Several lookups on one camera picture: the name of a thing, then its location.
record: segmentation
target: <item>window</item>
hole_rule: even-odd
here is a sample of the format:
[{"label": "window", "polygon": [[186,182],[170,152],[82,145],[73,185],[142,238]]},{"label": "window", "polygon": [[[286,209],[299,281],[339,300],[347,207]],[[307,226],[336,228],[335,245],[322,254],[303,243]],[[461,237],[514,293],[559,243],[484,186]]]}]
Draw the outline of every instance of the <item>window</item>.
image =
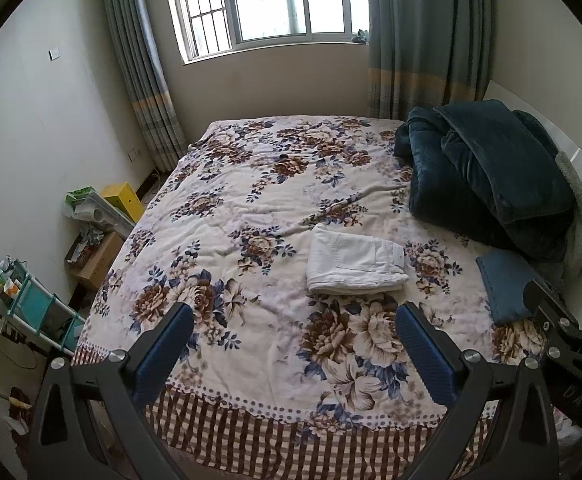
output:
[{"label": "window", "polygon": [[369,0],[169,0],[186,60],[228,50],[351,41],[369,29]]}]

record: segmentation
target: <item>dark teal blanket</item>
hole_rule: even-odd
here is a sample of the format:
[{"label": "dark teal blanket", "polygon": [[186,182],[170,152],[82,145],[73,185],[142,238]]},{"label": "dark teal blanket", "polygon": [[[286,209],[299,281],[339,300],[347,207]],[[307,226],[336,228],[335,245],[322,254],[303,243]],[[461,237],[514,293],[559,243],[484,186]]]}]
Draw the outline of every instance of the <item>dark teal blanket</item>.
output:
[{"label": "dark teal blanket", "polygon": [[547,262],[564,258],[574,196],[555,145],[529,114],[499,101],[416,107],[396,132],[413,160],[416,218]]}]

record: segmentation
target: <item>brown and white checkered fabric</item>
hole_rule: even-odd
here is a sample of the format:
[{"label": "brown and white checkered fabric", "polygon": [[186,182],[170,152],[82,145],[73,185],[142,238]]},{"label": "brown and white checkered fabric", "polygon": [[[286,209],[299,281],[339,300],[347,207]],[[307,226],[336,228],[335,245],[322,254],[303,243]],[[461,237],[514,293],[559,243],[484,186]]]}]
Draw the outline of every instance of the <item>brown and white checkered fabric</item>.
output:
[{"label": "brown and white checkered fabric", "polygon": [[[100,349],[80,347],[73,363],[103,359]],[[156,434],[202,465],[261,480],[382,479],[399,477],[435,428],[353,428],[317,439],[303,432],[304,422],[285,423],[210,402],[193,393],[166,388],[147,409]],[[483,418],[454,476],[473,465],[488,432]]]}]

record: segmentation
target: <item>yellow box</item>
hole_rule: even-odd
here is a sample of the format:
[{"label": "yellow box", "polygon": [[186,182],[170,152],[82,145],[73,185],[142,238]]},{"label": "yellow box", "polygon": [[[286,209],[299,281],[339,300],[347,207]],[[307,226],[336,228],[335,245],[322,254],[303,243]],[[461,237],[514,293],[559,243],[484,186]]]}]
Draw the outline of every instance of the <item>yellow box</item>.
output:
[{"label": "yellow box", "polygon": [[144,214],[144,207],[128,182],[106,186],[102,193],[104,199],[122,210],[126,215],[137,222]]}]

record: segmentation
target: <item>window sill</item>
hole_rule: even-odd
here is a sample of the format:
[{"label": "window sill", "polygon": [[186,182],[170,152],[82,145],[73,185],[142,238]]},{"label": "window sill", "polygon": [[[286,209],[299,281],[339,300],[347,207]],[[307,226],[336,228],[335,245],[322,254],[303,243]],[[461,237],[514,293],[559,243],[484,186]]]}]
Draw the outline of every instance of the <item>window sill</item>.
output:
[{"label": "window sill", "polygon": [[218,57],[229,56],[230,54],[239,54],[241,52],[251,52],[254,50],[262,50],[264,48],[278,48],[286,46],[300,46],[300,45],[314,45],[314,44],[340,44],[340,45],[356,45],[356,46],[369,46],[369,43],[354,43],[353,41],[289,41],[288,43],[278,43],[278,44],[268,44],[268,45],[254,45],[246,48],[238,48],[232,50],[225,50],[223,52],[216,52],[215,54],[207,54],[206,56],[199,56],[192,60],[182,59],[182,64],[184,66],[191,65],[193,63],[199,63],[201,61],[206,61],[208,59],[216,59]]}]

